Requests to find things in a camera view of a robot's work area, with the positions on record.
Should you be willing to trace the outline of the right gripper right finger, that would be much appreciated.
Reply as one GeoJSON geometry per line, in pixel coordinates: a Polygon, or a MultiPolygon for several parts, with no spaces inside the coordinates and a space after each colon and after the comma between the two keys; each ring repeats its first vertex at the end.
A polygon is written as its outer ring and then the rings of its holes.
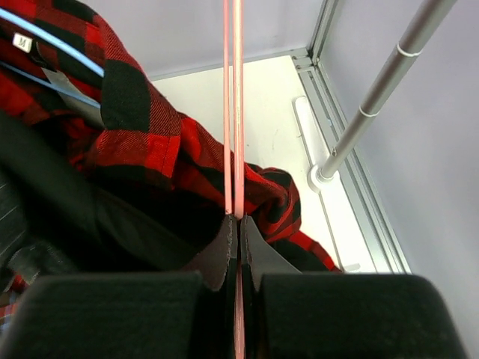
{"type": "Polygon", "coordinates": [[[241,358],[465,358],[445,302],[412,274],[300,272],[240,225],[241,358]]]}

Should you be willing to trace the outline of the metal clothes rack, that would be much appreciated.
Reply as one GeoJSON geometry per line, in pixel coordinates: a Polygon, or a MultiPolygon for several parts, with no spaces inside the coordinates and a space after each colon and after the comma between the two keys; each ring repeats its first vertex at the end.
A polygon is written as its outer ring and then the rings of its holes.
{"type": "Polygon", "coordinates": [[[293,110],[311,165],[306,179],[311,193],[320,202],[335,258],[344,271],[410,272],[354,147],[454,4],[454,1],[421,3],[349,123],[320,61],[340,1],[326,1],[323,5],[311,53],[295,63],[305,89],[305,95],[293,101],[293,110]]]}

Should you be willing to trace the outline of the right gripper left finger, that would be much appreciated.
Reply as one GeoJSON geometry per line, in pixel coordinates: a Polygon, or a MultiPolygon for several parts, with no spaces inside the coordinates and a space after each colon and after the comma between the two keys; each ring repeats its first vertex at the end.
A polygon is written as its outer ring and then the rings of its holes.
{"type": "Polygon", "coordinates": [[[232,358],[236,222],[179,271],[51,276],[21,297],[3,358],[232,358]]]}

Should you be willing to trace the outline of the blue hanger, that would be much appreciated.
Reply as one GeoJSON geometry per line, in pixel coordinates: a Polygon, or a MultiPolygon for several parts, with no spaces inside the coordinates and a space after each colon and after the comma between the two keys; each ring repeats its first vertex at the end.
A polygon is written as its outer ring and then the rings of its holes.
{"type": "MultiPolygon", "coordinates": [[[[83,66],[87,67],[90,71],[93,73],[97,74],[100,78],[104,77],[104,70],[101,66],[95,64],[92,60],[90,60],[86,55],[83,55],[81,52],[77,51],[74,49],[70,44],[64,42],[63,40],[59,39],[58,37],[54,36],[53,34],[50,34],[48,31],[43,30],[42,28],[34,25],[33,23],[24,20],[23,18],[11,13],[8,10],[5,10],[4,8],[1,9],[1,19],[5,20],[6,22],[9,22],[13,25],[17,25],[21,29],[32,33],[33,35],[38,36],[40,39],[44,40],[48,44],[54,46],[55,48],[61,50],[65,54],[69,55],[71,58],[74,60],[78,61],[80,64],[83,66]]],[[[4,68],[7,68],[21,76],[26,77],[27,79],[30,79],[38,84],[41,84],[47,88],[50,88],[52,90],[57,91],[60,94],[66,95],[70,98],[73,98],[75,100],[78,100],[80,102],[83,102],[86,105],[89,105],[90,107],[100,109],[100,104],[91,99],[90,97],[87,97],[83,94],[80,93],[74,93],[71,90],[68,90],[66,88],[62,88],[59,85],[52,84],[50,82],[46,82],[42,79],[39,79],[38,77],[35,77],[33,75],[30,75],[18,68],[15,68],[5,62],[1,62],[1,65],[4,68]]]]}

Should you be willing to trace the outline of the red black checked shirt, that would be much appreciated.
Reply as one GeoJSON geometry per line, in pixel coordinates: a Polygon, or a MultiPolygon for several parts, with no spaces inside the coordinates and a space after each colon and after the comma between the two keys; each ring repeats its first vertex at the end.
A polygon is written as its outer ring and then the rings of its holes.
{"type": "MultiPolygon", "coordinates": [[[[224,145],[176,110],[147,79],[109,24],[80,1],[3,1],[104,70],[90,71],[17,25],[1,21],[1,61],[80,93],[100,109],[1,65],[1,115],[34,130],[88,182],[153,218],[153,203],[183,199],[225,216],[224,145]]],[[[1,290],[39,277],[87,271],[55,245],[23,187],[1,166],[1,290]]]]}

